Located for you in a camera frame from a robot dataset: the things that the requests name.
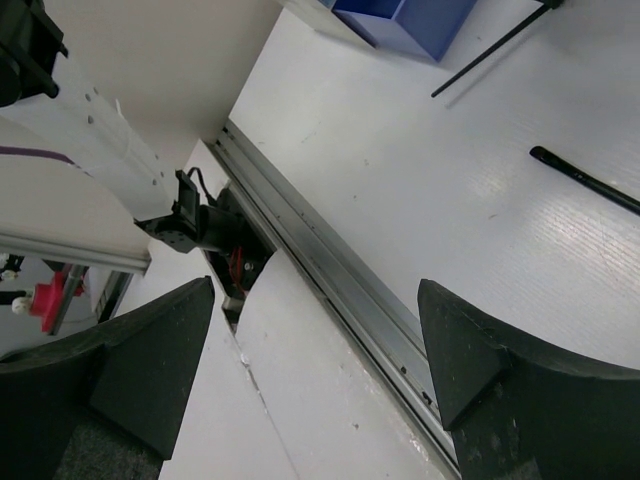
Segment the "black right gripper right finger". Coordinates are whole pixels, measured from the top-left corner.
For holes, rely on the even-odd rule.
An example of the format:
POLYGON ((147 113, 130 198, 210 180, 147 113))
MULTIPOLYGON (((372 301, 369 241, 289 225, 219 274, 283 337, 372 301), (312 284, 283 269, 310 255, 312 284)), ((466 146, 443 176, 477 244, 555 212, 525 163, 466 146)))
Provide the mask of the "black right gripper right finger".
POLYGON ((638 478, 637 370, 548 343, 433 280, 418 306, 462 478, 638 478))

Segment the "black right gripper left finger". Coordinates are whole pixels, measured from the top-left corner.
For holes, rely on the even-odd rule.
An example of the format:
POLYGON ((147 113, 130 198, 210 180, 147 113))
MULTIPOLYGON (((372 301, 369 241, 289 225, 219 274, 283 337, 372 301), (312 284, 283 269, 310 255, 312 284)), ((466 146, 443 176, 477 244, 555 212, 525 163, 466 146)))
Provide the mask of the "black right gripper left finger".
POLYGON ((174 453, 215 302, 204 276, 1 361, 4 479, 156 479, 174 453))

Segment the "periwinkle blue drawer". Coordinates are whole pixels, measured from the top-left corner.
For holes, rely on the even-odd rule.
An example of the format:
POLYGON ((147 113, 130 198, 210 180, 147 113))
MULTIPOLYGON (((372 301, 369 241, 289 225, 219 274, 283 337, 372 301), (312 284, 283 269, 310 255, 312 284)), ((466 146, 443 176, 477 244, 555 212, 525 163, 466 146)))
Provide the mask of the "periwinkle blue drawer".
POLYGON ((475 0, 345 0, 333 13, 372 46, 439 62, 475 0))

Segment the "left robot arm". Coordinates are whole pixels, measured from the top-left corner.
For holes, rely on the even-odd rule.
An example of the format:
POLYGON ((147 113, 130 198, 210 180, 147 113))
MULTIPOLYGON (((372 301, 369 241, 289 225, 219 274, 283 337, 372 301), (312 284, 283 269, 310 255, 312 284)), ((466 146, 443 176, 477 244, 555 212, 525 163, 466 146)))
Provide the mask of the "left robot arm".
POLYGON ((229 256, 249 227, 190 174, 170 172, 84 76, 41 1, 1 4, 1 116, 107 188, 149 237, 229 256))

